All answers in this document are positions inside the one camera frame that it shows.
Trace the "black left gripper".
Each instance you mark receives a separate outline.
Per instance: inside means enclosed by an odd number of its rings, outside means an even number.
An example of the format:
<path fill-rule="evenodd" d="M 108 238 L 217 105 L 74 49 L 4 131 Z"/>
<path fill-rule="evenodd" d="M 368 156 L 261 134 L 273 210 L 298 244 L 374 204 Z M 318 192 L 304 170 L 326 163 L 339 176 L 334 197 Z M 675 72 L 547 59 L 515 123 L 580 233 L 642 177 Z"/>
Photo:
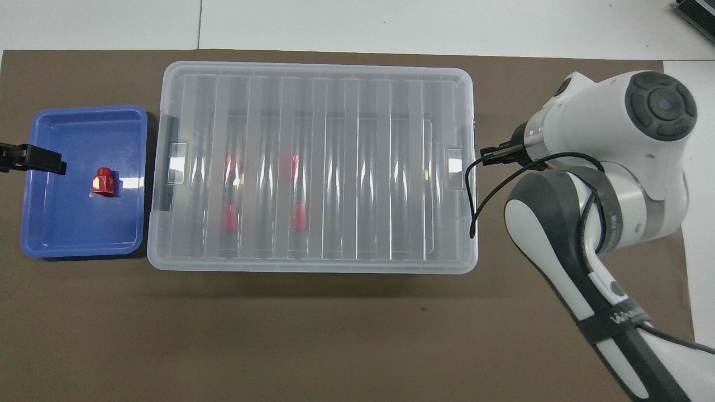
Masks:
<path fill-rule="evenodd" d="M 1 144 L 1 171 L 44 171 L 65 175 L 67 163 L 63 155 L 31 144 L 20 146 Z"/>

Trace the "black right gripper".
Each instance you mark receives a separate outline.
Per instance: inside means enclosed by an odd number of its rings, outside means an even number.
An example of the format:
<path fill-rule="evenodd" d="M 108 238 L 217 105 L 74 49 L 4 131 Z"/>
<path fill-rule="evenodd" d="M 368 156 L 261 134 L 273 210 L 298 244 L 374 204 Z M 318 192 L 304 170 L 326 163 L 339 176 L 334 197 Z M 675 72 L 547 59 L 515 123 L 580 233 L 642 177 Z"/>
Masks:
<path fill-rule="evenodd" d="M 511 164 L 517 163 L 521 167 L 528 165 L 531 162 L 531 158 L 526 151 L 525 145 L 525 130 L 526 123 L 523 123 L 516 127 L 509 140 L 510 145 L 499 145 L 498 147 L 485 147 L 481 150 L 481 163 L 483 166 L 497 165 L 497 164 Z"/>

